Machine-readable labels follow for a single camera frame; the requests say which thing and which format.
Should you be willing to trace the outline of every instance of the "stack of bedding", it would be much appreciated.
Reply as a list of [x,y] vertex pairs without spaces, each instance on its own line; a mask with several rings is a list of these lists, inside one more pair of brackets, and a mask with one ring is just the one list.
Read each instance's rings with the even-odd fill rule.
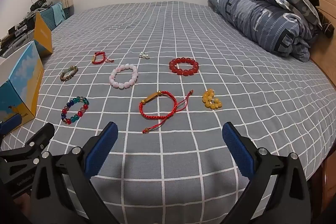
[[209,0],[215,12],[248,39],[281,57],[307,62],[320,32],[332,37],[334,27],[316,8],[319,0]]

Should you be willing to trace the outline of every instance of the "brown beaded bracelet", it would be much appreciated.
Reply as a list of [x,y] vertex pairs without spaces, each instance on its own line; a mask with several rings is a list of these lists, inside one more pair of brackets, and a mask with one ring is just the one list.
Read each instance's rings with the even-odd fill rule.
[[[69,75],[65,76],[66,73],[68,73],[68,72],[70,72],[70,71],[72,71],[72,70],[73,70],[72,73],[70,73]],[[61,79],[62,82],[68,81],[68,80],[70,80],[72,77],[74,77],[74,75],[77,73],[77,71],[78,71],[77,66],[71,66],[70,68],[68,68],[68,69],[66,69],[65,71],[63,71],[63,72],[61,73],[61,75],[60,75],[59,78]]]

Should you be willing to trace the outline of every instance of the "headboard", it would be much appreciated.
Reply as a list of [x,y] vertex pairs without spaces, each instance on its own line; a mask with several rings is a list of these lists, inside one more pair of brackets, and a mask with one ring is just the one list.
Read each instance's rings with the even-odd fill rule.
[[[336,0],[320,0],[319,10],[336,27]],[[336,87],[336,30],[332,38],[327,38],[323,33],[310,49],[310,59],[329,78]]]

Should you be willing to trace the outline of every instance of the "bed sheet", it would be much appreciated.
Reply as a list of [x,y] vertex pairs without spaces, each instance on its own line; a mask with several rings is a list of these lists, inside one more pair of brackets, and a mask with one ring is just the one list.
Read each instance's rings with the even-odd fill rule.
[[[51,122],[56,132],[47,149],[63,154],[114,121],[118,140],[91,181],[121,223],[220,223],[248,183],[221,137],[227,121],[257,147],[284,156],[296,152],[307,178],[334,142],[336,93],[317,66],[266,52],[209,7],[171,1],[94,8],[70,17],[52,39],[54,53],[43,60],[36,118],[6,136],[1,149],[22,147]],[[93,65],[96,51],[105,51],[115,63]],[[141,51],[150,59],[139,58]],[[199,73],[173,74],[168,63],[176,57],[196,59]],[[110,73],[126,63],[138,67],[137,83],[126,90],[111,87]],[[60,73],[71,65],[78,73],[61,82]],[[116,76],[118,82],[129,79],[127,70]],[[222,101],[221,109],[205,108],[202,94],[208,88]],[[157,90],[171,92],[178,101],[194,93],[184,111],[142,134],[157,121],[145,120],[138,104]],[[61,110],[76,96],[87,97],[89,109],[66,125]],[[144,111],[167,114],[172,105],[159,97]],[[67,177],[66,182],[84,214]],[[259,213],[273,184],[272,178]]]

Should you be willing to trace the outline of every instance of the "metal bolt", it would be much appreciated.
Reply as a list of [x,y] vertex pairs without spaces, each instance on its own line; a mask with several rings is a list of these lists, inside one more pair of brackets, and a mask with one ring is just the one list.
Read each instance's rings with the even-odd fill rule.
[[72,153],[75,154],[75,155],[77,155],[77,154],[79,154],[81,152],[81,150],[82,149],[80,147],[76,146],[76,147],[74,147],[72,149]]
[[48,151],[43,152],[42,158],[46,159],[48,157],[49,157],[49,152]]
[[265,148],[263,148],[263,147],[259,148],[258,152],[259,152],[260,155],[263,155],[263,156],[267,155],[267,150]]
[[291,153],[291,158],[292,158],[293,160],[297,160],[297,158],[298,158],[297,153]]

